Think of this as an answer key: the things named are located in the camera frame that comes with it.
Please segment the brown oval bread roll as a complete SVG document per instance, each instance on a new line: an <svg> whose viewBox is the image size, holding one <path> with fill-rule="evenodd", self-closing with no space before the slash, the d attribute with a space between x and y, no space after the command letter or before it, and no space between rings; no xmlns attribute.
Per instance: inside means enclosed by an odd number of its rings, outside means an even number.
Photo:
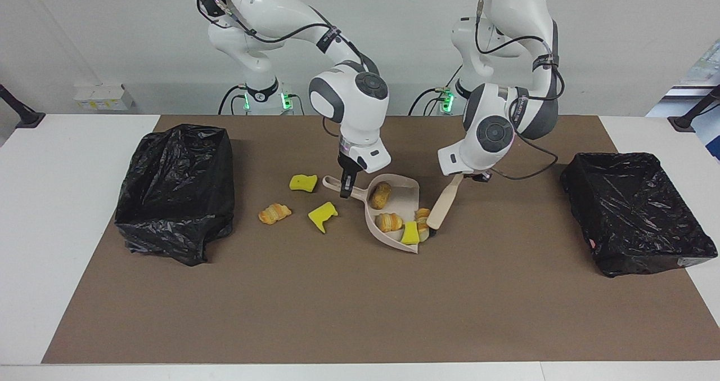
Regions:
<svg viewBox="0 0 720 381"><path fill-rule="evenodd" d="M376 184L375 188L371 192L368 204L372 209L382 210L388 203L391 193L391 185L386 181L381 181L380 183Z"/></svg>

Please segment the notched yellow sponge piece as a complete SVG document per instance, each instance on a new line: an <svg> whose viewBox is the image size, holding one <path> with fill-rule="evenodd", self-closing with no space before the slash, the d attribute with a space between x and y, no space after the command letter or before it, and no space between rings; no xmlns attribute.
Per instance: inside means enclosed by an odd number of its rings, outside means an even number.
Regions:
<svg viewBox="0 0 720 381"><path fill-rule="evenodd" d="M326 202L308 213L308 218L316 225L319 232L325 234L325 223L332 217L339 216L339 212L331 202Z"/></svg>

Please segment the beige brush with black bristles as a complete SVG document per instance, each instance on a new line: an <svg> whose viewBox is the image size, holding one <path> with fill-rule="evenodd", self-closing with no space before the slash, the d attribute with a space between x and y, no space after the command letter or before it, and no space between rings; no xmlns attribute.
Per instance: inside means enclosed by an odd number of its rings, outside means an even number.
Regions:
<svg viewBox="0 0 720 381"><path fill-rule="evenodd" d="M461 181L464 178L464 174L453 175L450 183L443 189L442 193L440 193L426 220L427 226L430 229L438 230L442 226L445 217L455 201Z"/></svg>

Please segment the beige plastic dustpan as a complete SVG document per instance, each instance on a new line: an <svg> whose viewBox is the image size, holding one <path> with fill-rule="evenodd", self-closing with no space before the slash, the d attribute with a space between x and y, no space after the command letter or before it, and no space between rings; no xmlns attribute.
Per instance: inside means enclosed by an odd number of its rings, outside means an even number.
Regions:
<svg viewBox="0 0 720 381"><path fill-rule="evenodd" d="M378 184L386 182L390 186L389 200L383 209L371 207L371 194ZM419 252L419 243L406 245L401 242L404 228L397 231L381 232L375 223L375 217L381 213L396 213L404 222L413 221L419 209L420 185L413 178L395 174L380 174L371 179L367 188L353 187L350 197L363 203L365 221L371 235L381 243L409 253Z"/></svg>

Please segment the small croissant bread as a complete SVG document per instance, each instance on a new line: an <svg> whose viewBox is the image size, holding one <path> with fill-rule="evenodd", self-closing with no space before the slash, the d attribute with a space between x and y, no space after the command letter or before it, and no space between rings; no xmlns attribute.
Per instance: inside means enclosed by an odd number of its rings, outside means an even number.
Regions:
<svg viewBox="0 0 720 381"><path fill-rule="evenodd" d="M380 213L375 217L375 225L382 233L403 229L404 220L396 213Z"/></svg>
<svg viewBox="0 0 720 381"><path fill-rule="evenodd" d="M274 225L275 223L289 217L293 214L291 209L283 204L273 203L267 208L259 212L258 217L260 222L265 225Z"/></svg>

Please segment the shallow bin with black bag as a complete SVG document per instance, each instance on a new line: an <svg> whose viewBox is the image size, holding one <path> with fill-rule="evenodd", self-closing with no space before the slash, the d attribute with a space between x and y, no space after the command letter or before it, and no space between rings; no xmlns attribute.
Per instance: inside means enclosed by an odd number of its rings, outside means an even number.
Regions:
<svg viewBox="0 0 720 381"><path fill-rule="evenodd" d="M578 153L560 183L604 276L658 274L718 256L651 153Z"/></svg>

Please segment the tall bin with black bag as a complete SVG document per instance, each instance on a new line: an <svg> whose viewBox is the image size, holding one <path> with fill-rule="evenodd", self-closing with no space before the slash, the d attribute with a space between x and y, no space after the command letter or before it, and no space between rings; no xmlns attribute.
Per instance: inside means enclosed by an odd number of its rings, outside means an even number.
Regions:
<svg viewBox="0 0 720 381"><path fill-rule="evenodd" d="M180 124L142 137L115 209L131 253L208 262L208 244L231 234L236 206L231 138L213 125Z"/></svg>

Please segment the brown table mat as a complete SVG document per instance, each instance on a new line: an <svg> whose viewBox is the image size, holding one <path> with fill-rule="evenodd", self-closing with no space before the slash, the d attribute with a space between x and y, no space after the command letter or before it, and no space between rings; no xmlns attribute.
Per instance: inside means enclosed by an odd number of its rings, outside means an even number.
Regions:
<svg viewBox="0 0 720 381"><path fill-rule="evenodd" d="M596 117L540 141L560 165L525 181L467 180L417 254L368 232L363 205L291 176L338 175L319 117L163 116L155 130L216 125L232 140L236 216L208 263L133 254L106 228L45 364L720 360L720 328L681 269L607 278L560 174L614 152ZM339 216L319 232L308 213ZM265 225L273 203L292 215Z"/></svg>

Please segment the black stand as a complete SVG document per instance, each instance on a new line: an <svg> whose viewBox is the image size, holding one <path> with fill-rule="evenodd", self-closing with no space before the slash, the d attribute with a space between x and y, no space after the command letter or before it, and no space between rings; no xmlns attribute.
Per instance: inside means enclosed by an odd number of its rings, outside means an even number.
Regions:
<svg viewBox="0 0 720 381"><path fill-rule="evenodd" d="M34 111L31 107L16 99L2 84L0 84L0 98L20 117L16 129L34 129L46 117L46 113Z"/></svg>
<svg viewBox="0 0 720 381"><path fill-rule="evenodd" d="M682 116L668 116L667 120L676 132L695 133L692 122L695 118L713 111L720 106L720 84L712 88L697 104Z"/></svg>

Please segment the white box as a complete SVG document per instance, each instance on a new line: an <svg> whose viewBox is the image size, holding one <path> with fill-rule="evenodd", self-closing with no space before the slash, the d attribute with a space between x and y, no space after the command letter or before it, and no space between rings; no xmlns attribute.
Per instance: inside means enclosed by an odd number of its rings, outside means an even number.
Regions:
<svg viewBox="0 0 720 381"><path fill-rule="evenodd" d="M136 104L123 84L76 86L74 101L83 111L130 111Z"/></svg>

